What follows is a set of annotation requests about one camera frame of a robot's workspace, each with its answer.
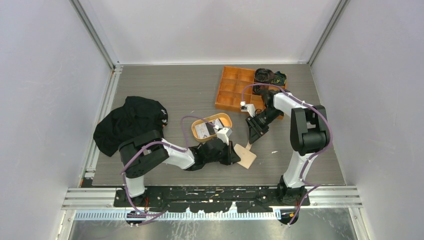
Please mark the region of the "yellow oval tray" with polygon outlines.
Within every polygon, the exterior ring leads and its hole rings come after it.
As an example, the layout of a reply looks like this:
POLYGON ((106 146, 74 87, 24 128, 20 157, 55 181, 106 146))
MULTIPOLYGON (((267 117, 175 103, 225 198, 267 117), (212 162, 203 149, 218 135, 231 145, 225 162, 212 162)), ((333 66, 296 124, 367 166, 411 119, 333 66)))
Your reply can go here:
POLYGON ((206 117, 205 120, 210 122, 211 125, 201 119, 196 120, 191 125, 191 131, 194 138, 201 143, 217 136, 216 133, 218 130, 214 128, 215 125, 217 125, 219 129, 223 127, 231 128, 233 126, 230 116, 226 113, 217 113, 206 117))

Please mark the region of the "silver credit card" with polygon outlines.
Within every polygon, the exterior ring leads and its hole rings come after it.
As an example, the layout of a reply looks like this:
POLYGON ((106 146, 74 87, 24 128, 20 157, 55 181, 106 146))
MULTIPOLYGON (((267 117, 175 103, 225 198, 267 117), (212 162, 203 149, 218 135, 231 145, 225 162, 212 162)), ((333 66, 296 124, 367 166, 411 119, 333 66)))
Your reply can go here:
POLYGON ((194 133, 196 137, 200 140, 206 139, 216 134, 216 129, 213 125, 202 122, 194 126, 194 133))

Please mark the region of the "beige leather card holder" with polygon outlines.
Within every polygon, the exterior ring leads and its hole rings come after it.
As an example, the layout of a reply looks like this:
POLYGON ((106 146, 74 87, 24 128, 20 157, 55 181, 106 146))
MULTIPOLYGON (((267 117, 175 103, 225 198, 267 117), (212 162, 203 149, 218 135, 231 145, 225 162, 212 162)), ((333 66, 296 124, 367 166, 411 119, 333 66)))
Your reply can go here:
POLYGON ((240 158, 240 161, 238 161, 237 164, 244 167, 245 169, 249 169, 257 158, 257 155, 251 152, 251 147, 252 145, 249 142, 246 144, 246 146, 242 146, 238 143, 234 146, 234 152, 240 158))

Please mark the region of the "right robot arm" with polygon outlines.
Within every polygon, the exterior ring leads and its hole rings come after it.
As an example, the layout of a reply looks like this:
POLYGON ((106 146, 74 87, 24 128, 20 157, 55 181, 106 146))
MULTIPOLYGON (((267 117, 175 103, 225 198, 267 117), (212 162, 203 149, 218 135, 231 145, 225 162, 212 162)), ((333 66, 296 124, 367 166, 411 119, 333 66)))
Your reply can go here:
POLYGON ((295 205, 306 195, 306 174, 311 162, 324 151, 332 140, 326 109, 310 105, 285 90, 268 90, 262 96, 265 109, 257 113, 254 104, 240 102, 240 109, 248 112, 248 143, 253 144, 269 131, 278 116, 290 119, 289 140, 293 153, 286 172, 277 185, 276 197, 283 205, 295 205))

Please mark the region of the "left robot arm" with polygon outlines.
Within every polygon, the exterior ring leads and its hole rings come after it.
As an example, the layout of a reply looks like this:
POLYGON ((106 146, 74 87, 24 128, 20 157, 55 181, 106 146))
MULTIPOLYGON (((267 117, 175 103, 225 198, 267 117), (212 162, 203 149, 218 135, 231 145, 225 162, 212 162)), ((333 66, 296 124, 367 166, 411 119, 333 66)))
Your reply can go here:
POLYGON ((123 142, 118 147, 123 169, 126 200, 141 206, 146 200, 145 174, 160 164, 177 166, 185 171, 197 171, 206 164, 218 162, 225 166, 241 161, 229 140, 231 129, 220 129, 217 136, 187 148, 165 140, 157 130, 144 133, 123 142))

